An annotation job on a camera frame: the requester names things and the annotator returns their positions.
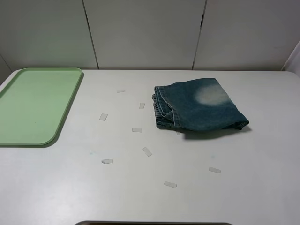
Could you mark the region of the children's blue denim shorts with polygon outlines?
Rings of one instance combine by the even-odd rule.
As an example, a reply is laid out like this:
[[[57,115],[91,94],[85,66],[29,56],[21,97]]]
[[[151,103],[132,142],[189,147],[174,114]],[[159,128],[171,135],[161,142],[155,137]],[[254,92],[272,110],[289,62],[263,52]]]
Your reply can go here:
[[[152,100],[159,129],[209,132],[249,124],[215,78],[156,86]]]

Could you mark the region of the green plastic tray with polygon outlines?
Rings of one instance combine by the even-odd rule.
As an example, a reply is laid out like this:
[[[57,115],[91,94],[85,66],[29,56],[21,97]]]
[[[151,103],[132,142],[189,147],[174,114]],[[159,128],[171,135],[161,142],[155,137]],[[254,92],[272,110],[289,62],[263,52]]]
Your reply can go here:
[[[83,78],[78,68],[25,68],[0,92],[0,145],[45,146],[63,126]]]

